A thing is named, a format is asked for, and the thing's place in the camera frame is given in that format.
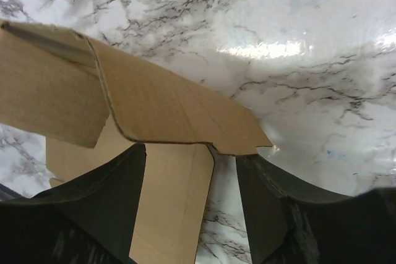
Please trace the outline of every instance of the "black object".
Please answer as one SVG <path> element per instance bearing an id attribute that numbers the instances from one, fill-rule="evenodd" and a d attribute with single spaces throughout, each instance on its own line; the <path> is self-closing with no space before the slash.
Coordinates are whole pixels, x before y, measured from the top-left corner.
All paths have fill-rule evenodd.
<path id="1" fill-rule="evenodd" d="M 259 155 L 236 165 L 253 264 L 396 263 L 395 190 L 347 197 Z"/>
<path id="2" fill-rule="evenodd" d="M 144 145 L 133 145 L 31 199 L 1 202 L 0 263 L 134 263 L 128 255 L 145 156 Z"/>
<path id="3" fill-rule="evenodd" d="M 17 192 L 14 192 L 10 188 L 0 184 L 0 201 L 7 201 L 15 198 L 21 198 Z"/>

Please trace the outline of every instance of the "cardboard box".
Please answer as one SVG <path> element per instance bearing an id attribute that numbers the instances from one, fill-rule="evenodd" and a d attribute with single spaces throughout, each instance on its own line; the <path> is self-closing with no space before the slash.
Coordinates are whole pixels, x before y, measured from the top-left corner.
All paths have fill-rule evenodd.
<path id="1" fill-rule="evenodd" d="M 207 146 L 233 156 L 272 146 L 240 104 L 70 29 L 2 21 L 0 56 L 0 122 L 47 136 L 48 168 L 63 181 L 147 144 L 138 264 L 194 263 L 214 166 Z"/>

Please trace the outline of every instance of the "cardboard flap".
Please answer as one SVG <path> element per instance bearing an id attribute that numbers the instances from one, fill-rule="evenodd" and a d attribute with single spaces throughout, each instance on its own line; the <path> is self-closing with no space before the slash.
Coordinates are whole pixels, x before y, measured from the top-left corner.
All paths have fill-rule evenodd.
<path id="1" fill-rule="evenodd" d="M 66 64 L 74 66 L 78 63 L 88 67 L 96 64 L 110 111 L 120 133 L 128 140 L 144 143 L 208 143 L 213 145 L 219 153 L 226 155 L 256 154 L 256 147 L 272 146 L 250 110 L 226 96 L 160 66 L 119 51 L 100 41 L 87 38 L 70 29 L 9 22 L 2 24 L 2 28 L 2 35 L 7 36 L 7 39 L 14 39 L 16 42 L 18 38 L 11 36 L 13 34 L 45 50 L 38 48 L 34 50 L 34 46 L 20 40 L 20 44 L 24 45 L 24 50 L 14 48 L 13 55 L 8 54 L 10 60 L 8 65 L 11 64 L 11 67 L 15 67 L 14 64 L 21 67 L 20 64 L 23 64 L 14 57 L 18 50 L 18 54 L 24 60 L 25 68 L 28 68 L 25 49 L 29 52 L 29 60 L 33 62 L 42 64 L 47 59 L 46 65 L 49 68 L 52 67 L 51 76 L 56 77 L 56 80 L 63 80 L 64 77 L 74 75 L 66 69 Z M 55 70 L 57 67 L 62 68 L 62 71 Z M 74 72 L 78 72 L 80 76 L 85 75 L 78 70 L 82 69 L 75 69 Z M 43 70 L 37 68 L 18 71 L 34 72 L 37 77 L 41 76 L 40 72 Z M 26 84 L 29 89 L 34 89 L 41 82 L 33 78 L 29 83 L 26 81 L 19 83 Z M 95 88 L 94 96 L 97 100 L 99 96 L 97 81 L 95 81 Z M 93 103 L 91 89 L 87 90 L 84 83 L 79 86 L 77 90 L 81 93 L 79 93 L 78 101 Z M 70 94 L 76 91 L 65 84 L 61 90 L 63 95 L 52 94 L 52 104 L 54 100 L 56 101 L 55 96 L 70 97 Z M 29 100 L 30 105 L 35 104 L 36 101 L 33 99 L 37 100 L 27 95 L 23 98 L 23 94 L 18 94 L 18 96 L 21 97 L 21 101 Z M 45 108 L 37 111 L 37 114 L 45 115 L 48 111 L 47 97 L 44 96 L 41 101 Z M 102 109 L 103 99 L 98 101 Z M 92 109 L 89 104 L 85 107 L 80 112 L 85 113 L 86 118 L 94 116 L 93 114 L 98 109 L 98 107 Z M 104 113 L 100 113 L 100 120 L 103 119 L 102 115 Z M 64 117 L 59 117 L 58 122 L 58 125 L 65 129 Z M 35 132 L 42 134 L 45 132 L 44 134 L 48 135 L 43 129 L 35 130 Z M 78 131 L 74 132 L 75 138 L 81 137 Z M 62 139 L 61 134 L 55 135 L 55 138 L 79 145 L 92 144 L 78 141 L 73 137 Z"/>
<path id="2" fill-rule="evenodd" d="M 108 118 L 95 75 L 0 30 L 0 122 L 94 147 Z"/>
<path id="3" fill-rule="evenodd" d="M 252 112 L 160 66 L 90 39 L 120 132 L 144 143 L 209 143 L 225 155 L 272 146 Z"/>

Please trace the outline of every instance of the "corrugated cardboard edge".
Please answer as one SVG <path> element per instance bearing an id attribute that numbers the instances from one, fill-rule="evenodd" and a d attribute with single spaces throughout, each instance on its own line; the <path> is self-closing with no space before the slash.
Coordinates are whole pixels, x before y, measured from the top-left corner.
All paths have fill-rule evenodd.
<path id="1" fill-rule="evenodd" d="M 86 58 L 79 59 L 78 53 L 91 49 L 110 112 L 128 140 L 204 143 L 224 155 L 252 155 L 257 153 L 256 147 L 272 146 L 250 110 L 160 66 L 70 29 L 13 22 L 1 26 L 11 33 L 18 30 L 20 38 L 24 38 L 23 32 L 40 36 L 30 42 L 38 40 L 37 46 L 63 58 L 75 48 L 73 62 L 84 62 Z M 54 43 L 42 43 L 43 36 Z"/>

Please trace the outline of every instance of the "marble surface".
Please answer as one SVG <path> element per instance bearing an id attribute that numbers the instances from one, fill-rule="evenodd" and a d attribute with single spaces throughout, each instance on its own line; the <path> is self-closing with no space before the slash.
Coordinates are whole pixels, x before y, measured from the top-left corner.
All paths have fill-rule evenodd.
<path id="1" fill-rule="evenodd" d="M 395 0 L 0 0 L 0 17 L 72 27 L 253 110 L 260 153 L 347 195 L 396 184 Z M 49 187 L 43 137 L 1 126 L 0 182 Z M 218 161 L 197 263 L 250 263 L 233 158 Z"/>

